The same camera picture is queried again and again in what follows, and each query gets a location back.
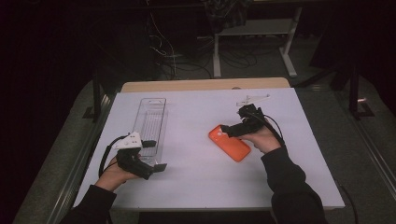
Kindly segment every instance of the floor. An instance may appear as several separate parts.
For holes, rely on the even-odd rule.
[[[203,38],[203,49],[210,47],[210,38]],[[317,37],[297,37],[290,50],[290,58],[298,76],[290,78],[277,50],[283,43],[279,36],[247,36],[220,39],[221,78],[233,77],[285,77],[291,85],[300,83],[321,71],[310,67],[309,62],[318,43]],[[213,77],[211,54],[203,51],[198,59],[180,56],[168,57],[163,62],[164,73],[160,79],[206,79]],[[172,74],[170,67],[176,67]],[[346,207],[326,212],[331,224],[396,224],[396,198],[392,187],[379,172],[372,150],[377,150],[386,161],[388,168],[396,172],[396,119],[379,99],[375,88],[364,78],[360,80],[360,98],[366,98],[374,117],[356,121],[347,110],[348,86],[342,91],[332,91],[329,87],[333,74],[315,84],[296,89],[305,114],[308,117],[319,147],[329,169],[339,185]],[[63,130],[58,136],[51,153],[64,155],[65,161],[72,161],[78,150],[95,130],[91,119],[83,119],[86,108],[92,106],[92,84],[81,91]],[[73,162],[66,164],[74,167]],[[65,189],[65,179],[70,179],[70,171],[53,171],[56,161],[47,159],[28,197],[18,213],[15,223],[51,223],[49,217],[61,217],[64,212],[52,210],[55,202]],[[53,177],[51,187],[45,186],[44,179]],[[42,197],[43,190],[47,197]],[[71,203],[73,198],[66,198]],[[114,223],[137,223],[138,213],[112,211]]]

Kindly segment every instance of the orange object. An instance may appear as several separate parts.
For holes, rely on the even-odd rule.
[[[229,137],[221,131],[220,125],[209,133],[209,138],[235,161],[241,161],[250,152],[250,147],[241,139]]]

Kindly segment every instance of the dark background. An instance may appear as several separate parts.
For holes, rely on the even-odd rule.
[[[77,6],[90,8],[96,4],[8,0],[0,7],[2,223],[12,222],[79,91],[92,74],[98,73],[107,94],[114,93],[125,81],[155,80],[159,75],[153,54],[145,48],[149,45],[145,38],[147,14],[104,17],[77,10]],[[391,98],[396,87],[396,34],[391,21],[396,21],[395,12],[391,1],[342,4],[332,10],[312,7],[304,12],[299,25],[304,35],[324,34],[313,65],[326,68],[346,56],[352,58],[394,114],[396,101]],[[330,23],[324,26],[329,16]],[[186,21],[199,27],[192,29],[193,34],[207,32],[202,29],[207,26],[202,15]]]

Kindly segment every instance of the clear plastic box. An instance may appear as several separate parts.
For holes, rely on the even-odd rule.
[[[167,120],[165,98],[145,98],[140,101],[134,122],[134,132],[140,133],[142,141],[155,141],[155,147],[142,147],[140,160],[150,166],[161,163],[163,139]]]

